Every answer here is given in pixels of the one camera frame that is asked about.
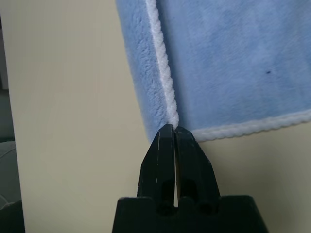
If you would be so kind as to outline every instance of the light blue towel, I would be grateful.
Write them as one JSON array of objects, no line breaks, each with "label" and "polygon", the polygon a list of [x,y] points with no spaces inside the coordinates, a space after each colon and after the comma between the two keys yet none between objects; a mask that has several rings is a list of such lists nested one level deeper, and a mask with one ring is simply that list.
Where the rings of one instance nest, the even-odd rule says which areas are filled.
[{"label": "light blue towel", "polygon": [[311,120],[311,0],[116,2],[149,139],[166,123],[203,141]]}]

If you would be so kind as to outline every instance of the towel edge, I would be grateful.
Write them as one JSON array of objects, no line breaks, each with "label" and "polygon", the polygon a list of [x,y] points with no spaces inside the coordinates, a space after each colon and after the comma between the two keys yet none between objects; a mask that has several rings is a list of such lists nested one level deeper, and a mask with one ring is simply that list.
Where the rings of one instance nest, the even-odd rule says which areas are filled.
[{"label": "towel edge", "polygon": [[160,74],[160,81],[166,101],[168,123],[172,124],[175,129],[179,123],[179,116],[173,88],[173,79],[171,77],[171,70],[166,54],[161,22],[159,20],[159,12],[157,9],[156,0],[145,0],[145,3],[149,16],[151,35],[155,47],[155,56]]},{"label": "towel edge", "polygon": [[239,137],[261,131],[277,130],[309,121],[311,121],[311,110],[306,110],[277,117],[268,117],[262,120],[252,120],[241,124],[193,130],[192,134],[197,141],[203,142],[221,138]]}]

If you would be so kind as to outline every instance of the dark object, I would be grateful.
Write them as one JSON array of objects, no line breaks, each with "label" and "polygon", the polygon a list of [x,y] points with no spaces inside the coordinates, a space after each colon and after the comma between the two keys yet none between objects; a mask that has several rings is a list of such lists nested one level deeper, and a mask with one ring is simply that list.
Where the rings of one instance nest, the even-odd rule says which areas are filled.
[{"label": "dark object", "polygon": [[24,217],[21,201],[0,210],[1,233],[24,233]]},{"label": "dark object", "polygon": [[14,141],[14,129],[8,90],[0,90],[0,142]]},{"label": "dark object", "polygon": [[2,85],[2,78],[1,78],[1,73],[0,73],[0,90],[3,89],[3,85]]},{"label": "dark object", "polygon": [[[174,207],[176,180],[178,208]],[[137,198],[119,199],[113,233],[267,233],[249,196],[221,197],[192,134],[159,130],[141,164]]]}]

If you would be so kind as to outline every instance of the white piping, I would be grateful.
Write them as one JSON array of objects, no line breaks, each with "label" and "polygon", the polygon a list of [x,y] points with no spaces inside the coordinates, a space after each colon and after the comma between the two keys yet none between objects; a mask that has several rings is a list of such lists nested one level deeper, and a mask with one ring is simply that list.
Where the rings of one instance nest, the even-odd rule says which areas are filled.
[{"label": "white piping", "polygon": [[156,7],[156,0],[146,0],[147,12],[150,21],[151,34],[155,46],[155,54],[158,63],[160,80],[167,105],[168,123],[172,124],[174,129],[178,126],[178,112],[173,89],[173,80],[168,63],[159,12]]},{"label": "white piping", "polygon": [[192,131],[197,141],[207,141],[225,137],[237,137],[259,131],[276,130],[281,127],[300,124],[311,121],[311,110],[286,114],[283,116],[269,117],[263,120],[252,120],[246,123],[226,125],[208,129]]}]

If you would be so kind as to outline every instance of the beige wall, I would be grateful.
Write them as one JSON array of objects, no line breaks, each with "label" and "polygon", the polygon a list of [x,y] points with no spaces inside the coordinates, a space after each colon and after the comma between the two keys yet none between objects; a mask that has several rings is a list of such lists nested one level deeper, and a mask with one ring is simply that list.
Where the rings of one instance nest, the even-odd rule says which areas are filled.
[{"label": "beige wall", "polygon": [[[149,147],[113,0],[1,0],[28,233],[111,232]],[[311,229],[311,124],[202,144],[272,233]]]}]

